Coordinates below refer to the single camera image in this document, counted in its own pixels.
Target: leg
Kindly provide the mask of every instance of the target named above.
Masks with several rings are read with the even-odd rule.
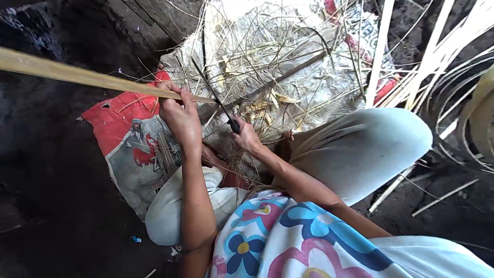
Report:
[[[207,191],[211,198],[216,224],[222,229],[228,218],[242,202],[246,190],[218,188],[223,179],[216,168],[203,167]],[[149,206],[146,214],[146,230],[149,238],[158,245],[180,244],[180,219],[182,214],[182,169],[179,168],[163,185]]]
[[[431,144],[431,131],[413,113],[367,109],[295,134],[289,162],[353,205],[412,165]]]

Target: foot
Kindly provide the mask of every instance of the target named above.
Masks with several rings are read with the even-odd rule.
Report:
[[[220,160],[216,156],[216,154],[214,154],[214,152],[204,144],[203,144],[203,155],[202,155],[201,161],[202,161],[204,166],[210,167],[210,168],[215,166],[223,174],[223,176],[226,175],[226,173],[227,173],[226,168],[228,165],[226,165],[226,163],[224,161]]]
[[[223,183],[220,185],[223,187],[240,187],[243,189],[248,189],[248,183],[238,174],[235,174],[234,169],[230,169],[228,171],[228,165],[220,160],[214,152],[203,144],[203,155],[202,155],[202,163],[206,167],[212,168],[215,166],[222,174],[223,174]]]
[[[290,161],[291,149],[290,142],[293,141],[293,132],[291,130],[285,131],[281,134],[281,142],[280,142],[280,157],[286,162]]]

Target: hand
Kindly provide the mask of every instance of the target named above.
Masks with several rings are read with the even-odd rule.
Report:
[[[202,130],[196,106],[192,102],[192,95],[186,89],[179,88],[172,81],[161,82],[157,87],[174,91],[182,97],[184,108],[174,99],[160,97],[158,99],[160,117],[173,133],[182,150],[182,155],[200,158]]]
[[[253,153],[262,146],[262,143],[251,124],[248,124],[239,116],[235,116],[233,119],[236,120],[240,126],[239,134],[232,132],[233,141],[235,141],[237,146],[248,153]]]

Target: person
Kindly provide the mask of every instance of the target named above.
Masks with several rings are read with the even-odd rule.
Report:
[[[202,145],[190,93],[160,100],[160,116],[182,151],[182,166],[146,215],[152,241],[182,244],[184,277],[494,277],[463,246],[428,236],[392,236],[350,208],[424,155],[432,135],[398,108],[357,111],[289,137],[288,162],[235,117],[236,145],[265,163],[273,185],[249,196],[218,188],[224,172]],[[201,159],[216,166],[202,167]]]

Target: knife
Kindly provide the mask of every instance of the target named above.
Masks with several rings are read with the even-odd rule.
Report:
[[[213,93],[214,101],[216,101],[216,103],[219,104],[219,106],[221,107],[221,109],[223,109],[223,111],[225,112],[226,116],[228,117],[227,124],[230,125],[230,128],[232,129],[233,132],[235,132],[236,134],[238,134],[240,132],[239,123],[237,121],[235,121],[234,119],[232,119],[232,117],[230,117],[230,114],[228,114],[228,111],[226,111],[226,109],[223,106],[223,104],[221,103],[221,101],[219,101],[219,98],[216,95],[214,89],[211,87],[211,84],[209,84],[209,81],[206,79],[206,77],[204,76],[203,72],[200,70],[200,68],[197,65],[197,63],[194,61],[193,58],[191,58],[191,59],[192,59],[192,63],[194,64],[194,66],[196,67],[197,71],[199,72],[199,75],[201,76],[201,78],[203,79],[203,81],[206,83],[207,89],[209,91],[211,91],[211,93]]]

